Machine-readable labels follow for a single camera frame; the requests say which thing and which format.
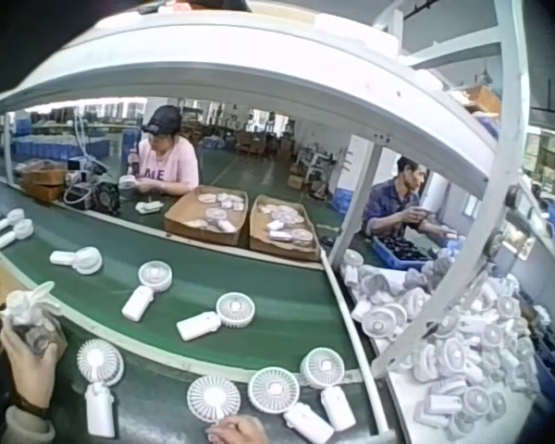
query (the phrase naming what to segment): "white table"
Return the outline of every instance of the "white table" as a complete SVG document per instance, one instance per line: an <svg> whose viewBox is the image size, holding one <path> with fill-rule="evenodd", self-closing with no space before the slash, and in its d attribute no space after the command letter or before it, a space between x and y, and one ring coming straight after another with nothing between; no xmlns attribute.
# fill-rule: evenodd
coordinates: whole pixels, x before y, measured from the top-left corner
<svg viewBox="0 0 555 444"><path fill-rule="evenodd" d="M398 270L378 269L389 282L402 284L405 272ZM352 297L357 300L359 293L351 291ZM386 339L370 339L376 354L385 350L390 342ZM431 384L418 382L411 372L388 372L386 377L388 387L395 402L397 414L401 420L401 427L405 440L413 444L438 444L448 442L449 439L442 429L436 429L421 425L413 420L413 412L417 402L426 396L427 389ZM475 430L467 437L458 441L461 444L512 444L520 435L524 422L528 416L533 400L523 393L516 393L505 387L502 383L496 383L487 390L498 391L506 399L506 414L497 421L490 423L482 419L475 423Z"/></svg>

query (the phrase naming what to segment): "conveyor belt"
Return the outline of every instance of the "conveyor belt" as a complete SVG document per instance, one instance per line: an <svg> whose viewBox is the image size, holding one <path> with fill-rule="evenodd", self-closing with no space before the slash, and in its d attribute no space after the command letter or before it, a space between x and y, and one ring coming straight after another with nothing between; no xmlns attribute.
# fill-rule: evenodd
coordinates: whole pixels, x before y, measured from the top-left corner
<svg viewBox="0 0 555 444"><path fill-rule="evenodd" d="M4 249L5 256L36 282L55 281L55 296L116 332L166 352L243 369L280 365L297 371L312 348L338 351L348 369L357 363L326 276L317 270L275 265L169 242L57 207L46 207L0 183L0 207L22 207L35 225L29 239ZM49 263L53 250L93 245L103 269L83 277ZM139 266L163 260L173 267L172 288L158 297L140 324L121 308L138 286ZM224 328L183 342L175 324L213 310L227 291L249 294L257 305L252 325Z"/></svg>

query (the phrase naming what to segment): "cardboard tray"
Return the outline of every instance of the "cardboard tray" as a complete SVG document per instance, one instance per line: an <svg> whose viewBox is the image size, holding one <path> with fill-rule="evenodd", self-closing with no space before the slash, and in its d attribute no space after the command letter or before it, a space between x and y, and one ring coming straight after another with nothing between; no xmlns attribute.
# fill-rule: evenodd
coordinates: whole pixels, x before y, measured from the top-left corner
<svg viewBox="0 0 555 444"><path fill-rule="evenodd" d="M224 233L215 227L192 228L185 225L185 222L194 219L205 220L205 210L219 207L217 203L206 204L197 200L197 196L208 192L213 194L219 194L220 192L236 194L244 199L243 211L226 210L228 213L228 220L237 229L236 233ZM192 192L185 194L169 208L165 214L165 230L169 233L199 241L220 243L223 245L237 245L239 243L242 227L244 227L245 221L247 220L248 211L249 196L246 192L202 185Z"/></svg>
<svg viewBox="0 0 555 444"><path fill-rule="evenodd" d="M279 242L269 239L267 224L271 222L271 215L266 215L259 210L259 205L287 205L298 211L304 217L304 222L293 226L294 228L308 229L313 233L314 240L309 247L299 247L293 243ZM260 195L255 199L251 209L250 239L249 246L255 252L269 253L275 256L288 257L299 261L318 262L320 246L316 237L315 226L311 223L304 205L280 201L273 197Z"/></svg>

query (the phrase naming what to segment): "woman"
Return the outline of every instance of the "woman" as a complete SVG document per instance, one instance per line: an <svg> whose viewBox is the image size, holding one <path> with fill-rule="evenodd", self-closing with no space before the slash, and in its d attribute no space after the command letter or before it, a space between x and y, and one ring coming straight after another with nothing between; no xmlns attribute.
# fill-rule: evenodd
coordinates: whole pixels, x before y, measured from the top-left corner
<svg viewBox="0 0 555 444"><path fill-rule="evenodd" d="M182 196L199 185L195 149L179 136L181 114L173 105L160 106L142 130L148 139L140 142L138 190Z"/></svg>

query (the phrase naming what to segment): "person's hand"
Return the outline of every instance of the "person's hand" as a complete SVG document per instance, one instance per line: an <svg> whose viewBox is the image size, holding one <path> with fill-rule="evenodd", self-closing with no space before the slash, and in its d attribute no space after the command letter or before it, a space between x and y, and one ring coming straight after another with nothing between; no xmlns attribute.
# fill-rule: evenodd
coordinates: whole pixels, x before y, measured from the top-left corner
<svg viewBox="0 0 555 444"><path fill-rule="evenodd" d="M139 192L150 192L155 191L158 189L158 180L149 179L149 178L139 178L137 180L136 187L138 188Z"/></svg>
<svg viewBox="0 0 555 444"><path fill-rule="evenodd" d="M261 421L253 416L230 416L207 433L213 444L269 444Z"/></svg>
<svg viewBox="0 0 555 444"><path fill-rule="evenodd" d="M419 224L426 218L426 212L416 206L405 208L399 215L406 224Z"/></svg>
<svg viewBox="0 0 555 444"><path fill-rule="evenodd" d="M7 319L2 320L0 342L8 355L18 394L36 407L47 409L56 382L57 346L51 343L43 357L35 356Z"/></svg>

